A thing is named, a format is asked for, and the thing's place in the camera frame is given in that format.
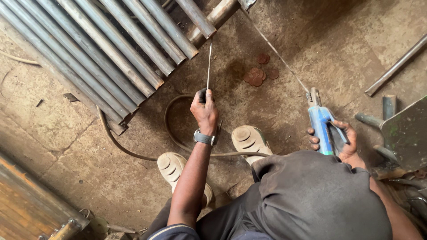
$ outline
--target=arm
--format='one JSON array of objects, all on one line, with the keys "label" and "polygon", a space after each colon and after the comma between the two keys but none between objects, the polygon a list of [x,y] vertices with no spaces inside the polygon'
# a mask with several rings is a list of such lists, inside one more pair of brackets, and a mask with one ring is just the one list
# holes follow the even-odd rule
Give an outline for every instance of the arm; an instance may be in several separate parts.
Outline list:
[{"label": "arm", "polygon": [[[334,124],[344,130],[350,141],[350,144],[345,144],[339,155],[341,161],[350,164],[352,168],[361,167],[366,169],[365,162],[363,162],[357,154],[356,131],[348,123],[335,121]],[[313,135],[314,129],[310,128],[307,132],[308,134]],[[318,150],[320,148],[319,138],[310,136],[310,142],[312,143],[311,148],[313,150]],[[389,216],[390,223],[392,225],[393,240],[422,240],[421,235],[409,218],[393,201],[393,199],[389,195],[385,194],[376,180],[372,177],[369,178],[369,188],[381,198],[381,201],[386,207],[387,215]]]},{"label": "arm", "polygon": [[[200,132],[214,136],[219,114],[213,101],[212,90],[206,91],[206,103],[200,101],[201,94],[204,92],[196,93],[191,104],[191,112],[199,124]],[[167,225],[183,223],[195,229],[197,217],[203,205],[206,205],[203,192],[210,155],[210,145],[196,143],[172,195]]]}]

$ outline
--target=workshop floor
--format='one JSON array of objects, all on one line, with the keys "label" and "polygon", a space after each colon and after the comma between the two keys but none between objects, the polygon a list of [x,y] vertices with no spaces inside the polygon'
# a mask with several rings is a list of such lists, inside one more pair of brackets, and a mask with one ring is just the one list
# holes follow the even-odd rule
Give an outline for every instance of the workshop floor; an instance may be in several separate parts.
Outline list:
[{"label": "workshop floor", "polygon": [[[209,2],[206,12],[218,2]],[[337,118],[353,124],[359,151],[373,166],[382,158],[371,147],[381,144],[382,138],[353,115],[363,111],[381,117],[385,94],[398,95],[400,109],[427,94],[427,51],[373,98],[364,94],[427,33],[426,12],[425,0],[258,0],[250,15],[305,85],[317,87],[323,104]],[[0,49],[26,57],[4,35]],[[200,52],[144,103],[129,129],[117,138],[123,146],[153,157],[167,151],[189,156],[167,135],[163,114],[179,93],[194,93],[205,86],[208,47]],[[243,81],[243,74],[259,66],[259,53],[271,56],[261,68],[275,67],[280,76],[256,88]],[[233,151],[230,134],[244,124],[260,128],[273,153],[308,148],[304,131],[310,122],[304,90],[241,12],[215,36],[213,59],[211,86],[223,120],[214,152]],[[66,89],[42,68],[4,56],[0,62],[0,149],[76,209],[89,208],[110,223],[136,230],[148,227],[171,197],[157,164],[117,149],[100,120],[82,103],[63,98]],[[44,102],[35,107],[40,99]],[[190,101],[177,104],[170,121],[187,143],[197,127],[189,108]],[[208,183],[218,199],[227,194],[234,198],[250,185],[250,172],[242,157],[212,158]]]}]

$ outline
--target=person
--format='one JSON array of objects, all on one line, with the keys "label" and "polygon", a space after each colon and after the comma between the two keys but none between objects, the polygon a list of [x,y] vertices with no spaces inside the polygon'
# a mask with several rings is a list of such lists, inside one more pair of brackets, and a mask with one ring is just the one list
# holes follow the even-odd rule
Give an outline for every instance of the person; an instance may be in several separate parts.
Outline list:
[{"label": "person", "polygon": [[[214,136],[219,113],[210,89],[198,92],[191,105],[200,133]],[[239,152],[263,152],[269,157],[245,156],[254,184],[231,203],[196,221],[213,193],[206,184],[211,145],[197,142],[188,161],[173,152],[158,159],[173,196],[141,239],[146,240],[334,240],[422,239],[399,206],[366,170],[356,151],[356,132],[347,123],[334,124],[347,134],[338,157],[302,150],[273,155],[262,132],[253,126],[233,131]],[[319,149],[314,129],[311,147]]]}]

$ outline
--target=hand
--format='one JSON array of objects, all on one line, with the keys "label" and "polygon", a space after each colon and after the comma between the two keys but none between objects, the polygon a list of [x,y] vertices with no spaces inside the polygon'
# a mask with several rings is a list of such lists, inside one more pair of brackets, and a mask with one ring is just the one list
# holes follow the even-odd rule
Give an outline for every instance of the hand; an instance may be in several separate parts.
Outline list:
[{"label": "hand", "polygon": [[219,113],[214,103],[212,90],[206,88],[198,91],[191,103],[191,112],[200,128],[200,133],[214,136],[218,126]]},{"label": "hand", "polygon": [[[350,141],[350,144],[344,144],[342,151],[339,153],[338,157],[341,159],[342,162],[349,163],[353,167],[366,168],[365,163],[357,153],[357,146],[356,146],[357,133],[354,130],[354,128],[348,123],[337,121],[337,120],[335,120],[333,124],[337,128],[343,130],[344,133],[347,135],[348,140]],[[313,128],[307,129],[307,133],[311,135],[309,137],[311,148],[316,151],[319,150],[320,139],[314,136],[314,129]]]}]

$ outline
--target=pants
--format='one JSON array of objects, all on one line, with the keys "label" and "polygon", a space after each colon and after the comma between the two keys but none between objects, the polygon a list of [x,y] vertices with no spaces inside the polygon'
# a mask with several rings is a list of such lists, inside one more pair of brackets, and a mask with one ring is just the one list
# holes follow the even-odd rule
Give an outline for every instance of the pants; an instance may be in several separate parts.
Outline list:
[{"label": "pants", "polygon": [[[202,240],[229,240],[245,231],[273,239],[392,239],[384,204],[369,189],[369,173],[333,155],[298,151],[253,163],[254,184],[243,195],[201,218]],[[171,199],[143,240],[167,225]]]}]

